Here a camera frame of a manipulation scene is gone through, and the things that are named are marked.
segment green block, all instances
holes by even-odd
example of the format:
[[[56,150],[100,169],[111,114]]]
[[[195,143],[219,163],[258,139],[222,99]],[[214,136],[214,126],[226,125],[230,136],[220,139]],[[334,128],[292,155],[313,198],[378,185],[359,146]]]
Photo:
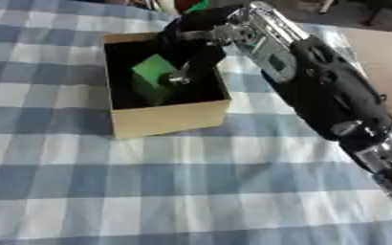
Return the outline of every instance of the green block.
[[[172,93],[171,88],[159,84],[159,76],[177,69],[159,55],[153,55],[132,67],[134,91],[152,105],[164,103]]]

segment cardboard box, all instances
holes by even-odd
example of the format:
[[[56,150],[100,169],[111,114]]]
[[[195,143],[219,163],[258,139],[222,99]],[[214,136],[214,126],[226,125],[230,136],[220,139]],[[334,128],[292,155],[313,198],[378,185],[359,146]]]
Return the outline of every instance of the cardboard box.
[[[103,37],[112,124],[116,138],[134,138],[187,129],[218,126],[229,108],[230,96],[217,68],[192,83],[191,95],[177,95],[168,104],[149,106],[132,90],[131,68],[159,54],[181,67],[193,47],[158,50],[155,33],[108,34]]]

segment blue and white checkered tablecloth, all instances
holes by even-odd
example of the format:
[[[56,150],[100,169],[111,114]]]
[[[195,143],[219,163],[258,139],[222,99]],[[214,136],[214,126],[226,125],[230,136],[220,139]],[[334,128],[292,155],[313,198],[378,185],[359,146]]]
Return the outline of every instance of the blue and white checkered tablecloth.
[[[392,202],[233,48],[224,125],[113,140],[101,36],[170,19],[0,0],[0,244],[392,244]]]

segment metal robotic hand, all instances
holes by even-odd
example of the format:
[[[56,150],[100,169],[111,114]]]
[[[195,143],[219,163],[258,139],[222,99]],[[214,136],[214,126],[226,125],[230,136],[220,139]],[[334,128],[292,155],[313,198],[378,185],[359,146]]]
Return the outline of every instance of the metal robotic hand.
[[[196,11],[160,33],[163,45],[203,41],[201,54],[164,77],[172,84],[196,82],[203,69],[236,45],[262,69],[263,77],[314,131],[340,147],[392,198],[392,116],[380,95],[345,58],[302,31],[272,6],[252,2]]]

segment wooden table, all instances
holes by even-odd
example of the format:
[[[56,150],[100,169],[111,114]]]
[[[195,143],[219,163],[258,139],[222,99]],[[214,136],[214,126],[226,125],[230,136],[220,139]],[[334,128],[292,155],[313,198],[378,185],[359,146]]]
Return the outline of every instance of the wooden table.
[[[357,53],[370,82],[388,95],[392,112],[392,33],[341,28]]]

